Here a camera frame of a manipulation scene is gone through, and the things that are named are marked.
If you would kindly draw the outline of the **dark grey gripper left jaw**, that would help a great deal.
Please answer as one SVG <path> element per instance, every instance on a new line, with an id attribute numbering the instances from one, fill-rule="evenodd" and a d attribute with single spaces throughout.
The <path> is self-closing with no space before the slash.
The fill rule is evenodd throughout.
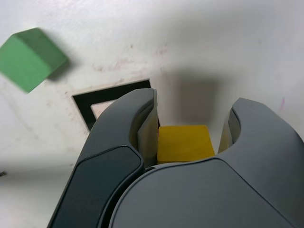
<path id="1" fill-rule="evenodd" d="M 136 89 L 98 117 L 48 224 L 106 228 L 123 192 L 157 162 L 157 93 Z"/>

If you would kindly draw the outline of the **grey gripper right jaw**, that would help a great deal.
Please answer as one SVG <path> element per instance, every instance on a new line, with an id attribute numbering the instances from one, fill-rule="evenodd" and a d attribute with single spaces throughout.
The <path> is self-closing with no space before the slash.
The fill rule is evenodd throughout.
<path id="1" fill-rule="evenodd" d="M 112 228 L 301 228 L 304 143 L 266 105 L 231 108 L 234 143 L 216 156 L 153 169 L 121 196 Z"/>

